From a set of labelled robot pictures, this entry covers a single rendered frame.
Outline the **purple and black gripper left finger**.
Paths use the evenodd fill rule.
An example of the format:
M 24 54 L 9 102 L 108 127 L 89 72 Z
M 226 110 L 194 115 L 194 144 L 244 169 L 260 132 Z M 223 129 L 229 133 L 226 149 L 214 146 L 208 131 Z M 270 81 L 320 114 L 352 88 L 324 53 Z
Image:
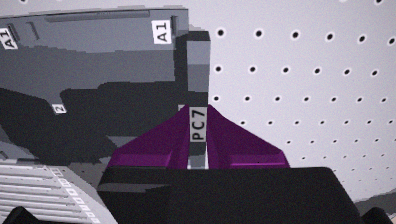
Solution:
M 172 118 L 116 149 L 106 169 L 114 165 L 188 168 L 189 145 L 189 104 L 186 104 Z

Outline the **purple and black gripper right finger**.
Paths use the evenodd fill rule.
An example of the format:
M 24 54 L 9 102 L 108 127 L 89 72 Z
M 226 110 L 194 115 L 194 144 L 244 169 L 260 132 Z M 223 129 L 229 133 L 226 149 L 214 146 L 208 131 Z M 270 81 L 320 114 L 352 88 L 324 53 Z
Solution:
M 206 145 L 208 169 L 291 168 L 281 149 L 228 120 L 211 104 Z

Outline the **grey flat base plate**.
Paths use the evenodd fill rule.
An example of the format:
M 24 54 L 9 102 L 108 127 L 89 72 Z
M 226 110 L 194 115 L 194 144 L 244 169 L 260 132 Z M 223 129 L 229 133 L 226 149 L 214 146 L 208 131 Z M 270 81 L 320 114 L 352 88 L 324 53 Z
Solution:
M 291 168 L 331 168 L 360 217 L 373 207 L 396 217 L 396 0 L 0 0 L 0 18 L 133 9 L 189 9 L 189 31 L 209 31 L 211 39 L 208 104 L 283 150 Z M 107 164 L 41 166 L 0 167 L 0 173 L 52 180 L 0 177 L 0 182 L 60 190 L 0 190 L 68 199 L 0 197 L 75 206 L 0 204 L 79 210 L 26 209 L 87 217 L 36 218 L 118 224 L 96 192 Z

